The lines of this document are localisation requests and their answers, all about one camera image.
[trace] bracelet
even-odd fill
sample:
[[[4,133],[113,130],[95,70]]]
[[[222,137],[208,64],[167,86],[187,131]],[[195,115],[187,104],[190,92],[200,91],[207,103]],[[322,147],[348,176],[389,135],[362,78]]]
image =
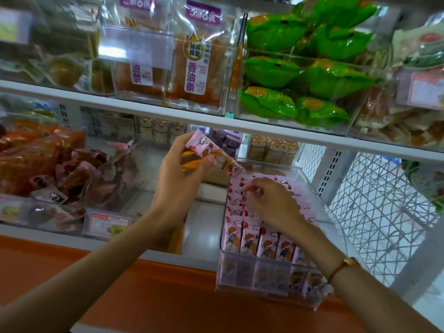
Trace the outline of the bracelet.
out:
[[[343,268],[345,268],[346,266],[350,266],[350,265],[358,265],[361,266],[358,262],[358,259],[356,259],[355,257],[347,257],[344,258],[343,262],[341,263],[341,265],[339,265],[330,275],[330,277],[327,278],[327,281],[329,282],[329,284],[332,283],[332,280],[334,278],[334,276],[341,271]]]

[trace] forearm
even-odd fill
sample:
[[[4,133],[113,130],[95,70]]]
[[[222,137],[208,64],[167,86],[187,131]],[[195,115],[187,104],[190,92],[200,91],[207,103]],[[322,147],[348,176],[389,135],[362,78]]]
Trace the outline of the forearm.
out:
[[[66,333],[134,261],[168,229],[150,212],[118,237],[0,312],[2,333]]]
[[[329,277],[345,255],[315,226],[303,223],[304,236],[290,230],[292,240]],[[364,268],[352,265],[335,274],[332,286],[370,333],[440,332],[427,319],[386,288]]]

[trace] yellow sticker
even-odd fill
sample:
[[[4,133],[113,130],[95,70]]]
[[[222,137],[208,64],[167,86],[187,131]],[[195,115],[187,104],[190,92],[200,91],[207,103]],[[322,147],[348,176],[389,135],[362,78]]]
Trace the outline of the yellow sticker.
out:
[[[17,32],[16,24],[0,22],[0,41],[17,43]]]
[[[128,227],[126,225],[112,225],[110,228],[111,236],[117,236],[125,231]]]

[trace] person's right hand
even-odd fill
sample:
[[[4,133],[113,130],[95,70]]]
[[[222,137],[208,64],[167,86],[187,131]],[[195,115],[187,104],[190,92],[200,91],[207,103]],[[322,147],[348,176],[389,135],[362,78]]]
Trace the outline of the person's right hand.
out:
[[[253,179],[243,190],[247,192],[247,205],[277,231],[287,234],[292,225],[307,222],[291,194],[277,181],[268,178]]]

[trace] purple label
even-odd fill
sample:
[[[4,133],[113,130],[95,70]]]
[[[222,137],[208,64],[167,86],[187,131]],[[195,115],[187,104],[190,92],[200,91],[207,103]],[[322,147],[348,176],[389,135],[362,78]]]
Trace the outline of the purple label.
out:
[[[125,8],[151,10],[155,0],[120,0],[120,5]]]
[[[209,6],[203,3],[186,0],[186,17],[195,21],[219,25],[222,18],[220,8]]]

